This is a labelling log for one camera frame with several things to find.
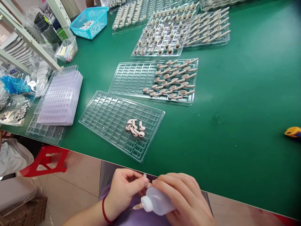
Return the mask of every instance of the red plastic stool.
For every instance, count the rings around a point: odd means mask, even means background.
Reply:
[[[45,174],[51,174],[51,173],[57,173],[57,172],[66,172],[67,168],[64,167],[65,159],[67,157],[69,150],[64,148],[59,148],[52,145],[43,145],[37,158],[34,160],[34,162],[26,167],[23,170],[20,170],[20,173],[23,177],[33,177],[33,176],[41,176]],[[46,154],[52,154],[52,153],[62,153],[60,160],[57,163],[57,166],[54,169],[51,169],[46,164],[51,163],[51,156],[46,156]],[[39,165],[42,165],[46,167],[46,170],[39,170],[37,171],[37,168]]]

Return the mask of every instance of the white plastic bottle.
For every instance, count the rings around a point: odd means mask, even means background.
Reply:
[[[153,211],[160,216],[176,209],[170,198],[155,187],[146,190],[146,195],[141,197],[141,204],[146,212]]]

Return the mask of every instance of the floor tile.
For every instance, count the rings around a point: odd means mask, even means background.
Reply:
[[[101,160],[70,151],[65,163],[67,171],[54,175],[98,197]]]
[[[270,212],[208,193],[217,226],[282,226]]]
[[[68,218],[98,202],[98,197],[50,174],[43,190],[48,197],[48,211],[54,226],[61,226]],[[47,216],[43,225],[51,225]]]

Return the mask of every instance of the hand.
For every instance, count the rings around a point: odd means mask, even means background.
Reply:
[[[148,179],[131,169],[116,169],[111,189],[104,202],[104,211],[110,221],[115,220],[130,205],[132,197],[142,191]]]
[[[214,218],[196,180],[183,173],[160,175],[152,182],[164,192],[176,210],[166,214],[173,226],[214,226]]]

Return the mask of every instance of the wicker basket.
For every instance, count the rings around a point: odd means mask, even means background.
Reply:
[[[20,204],[16,204],[6,208],[0,212],[0,226],[39,225],[45,220],[47,199],[47,197],[35,197],[20,207],[18,207]]]

